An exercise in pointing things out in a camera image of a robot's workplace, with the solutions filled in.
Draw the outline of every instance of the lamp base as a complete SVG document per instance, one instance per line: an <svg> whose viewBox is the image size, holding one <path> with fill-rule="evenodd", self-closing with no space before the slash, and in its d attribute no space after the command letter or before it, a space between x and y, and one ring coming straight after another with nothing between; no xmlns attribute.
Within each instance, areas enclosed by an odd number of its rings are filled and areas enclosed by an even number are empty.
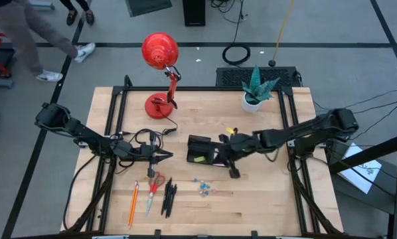
<svg viewBox="0 0 397 239"><path fill-rule="evenodd" d="M153 119L163 119L165 117L168 117L173 111L173 105L172 104L155 105L153 104L153 100L155 98L161 98L163 102L167 102L166 94L164 93L152 94L145 101L145 111L147 112L147 114Z"/></svg>

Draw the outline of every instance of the white sneaker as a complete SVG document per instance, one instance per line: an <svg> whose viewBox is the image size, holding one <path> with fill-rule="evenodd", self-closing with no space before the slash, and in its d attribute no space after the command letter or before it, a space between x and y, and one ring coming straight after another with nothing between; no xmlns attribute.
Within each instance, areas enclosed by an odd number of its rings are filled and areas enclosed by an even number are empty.
<svg viewBox="0 0 397 239"><path fill-rule="evenodd" d="M78 47L78 56L74 59L77 63L82 63L95 50L95 43L89 43Z"/></svg>
<svg viewBox="0 0 397 239"><path fill-rule="evenodd" d="M42 74L37 75L36 78L45 82L57 82L63 78L63 74L43 70Z"/></svg>

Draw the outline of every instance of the concrete floor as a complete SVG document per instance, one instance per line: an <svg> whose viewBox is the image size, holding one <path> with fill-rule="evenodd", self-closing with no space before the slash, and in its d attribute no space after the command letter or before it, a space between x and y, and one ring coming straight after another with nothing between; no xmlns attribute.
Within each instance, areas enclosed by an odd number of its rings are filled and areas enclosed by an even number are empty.
<svg viewBox="0 0 397 239"><path fill-rule="evenodd" d="M66 9L52 0L55 11L41 14L68 38L77 23L65 25ZM181 0L173 7L138 17L129 17L125 0L92 0L96 23L85 25L78 42L141 43L150 33L163 31L179 42L231 42L235 24L222 18L207 1L206 26L185 27ZM377 0L388 28L397 42L397 0ZM247 20L240 24L238 42L275 42L288 8L288 1L253 0L244 2ZM233 8L238 14L237 6ZM35 36L37 42L44 40ZM303 83L311 87L313 98L325 107L341 107L397 89L397 55L380 24L372 1L307 0L297 1L285 27L282 42L333 43L330 47L298 44L281 47L278 66L296 66ZM384 43L360 48L341 43ZM93 90L97 86L114 86L129 74L136 86L165 86L167 79L151 69L141 56L141 49L126 47L97 48L84 63L73 62L68 69L58 103L69 107L72 115L86 122ZM267 66L274 48L252 47L252 56L244 66ZM182 86L213 86L216 68L227 67L221 54L223 47L181 47L177 68L183 73ZM61 71L65 56L52 47L39 48L42 63L48 70ZM234 49L229 58L240 58ZM31 158L39 129L33 120L43 102L49 102L55 84L38 82L20 62L13 69L15 87L0 89L0 237L13 206L21 180ZM397 100L397 92L355 107L366 109ZM392 107L356 115L361 131L387 114ZM397 110L357 144L377 144L397 135ZM12 237L57 233L64 203L78 154L71 140L47 135L40 153L25 202ZM397 163L397 154L383 158ZM388 215L345 195L337 195L345 231L353 235L378 236L387 231Z"/></svg>

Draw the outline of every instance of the gray pants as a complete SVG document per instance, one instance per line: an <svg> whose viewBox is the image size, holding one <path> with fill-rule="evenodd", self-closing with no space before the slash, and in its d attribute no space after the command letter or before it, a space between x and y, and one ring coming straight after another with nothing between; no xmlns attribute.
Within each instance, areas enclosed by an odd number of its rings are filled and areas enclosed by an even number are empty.
<svg viewBox="0 0 397 239"><path fill-rule="evenodd" d="M29 29L72 58L78 55L78 50L70 40L44 20L28 0L12 0L6 6L0 7L0 30L11 39L19 58L34 75L41 74L43 67Z"/></svg>

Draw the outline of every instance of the red desk lamp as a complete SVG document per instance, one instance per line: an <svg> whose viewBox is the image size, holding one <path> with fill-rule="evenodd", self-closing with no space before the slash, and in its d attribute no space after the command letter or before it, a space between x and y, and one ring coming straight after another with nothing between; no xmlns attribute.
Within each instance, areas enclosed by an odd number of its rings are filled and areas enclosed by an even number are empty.
<svg viewBox="0 0 397 239"><path fill-rule="evenodd" d="M156 93L145 101L147 114L154 119L162 119L170 115L173 108L177 109L173 98L181 75L173 65L178 59L178 45L166 33L153 33L144 40L142 53L148 65L158 70L166 70L165 75L171 79L167 94Z"/></svg>

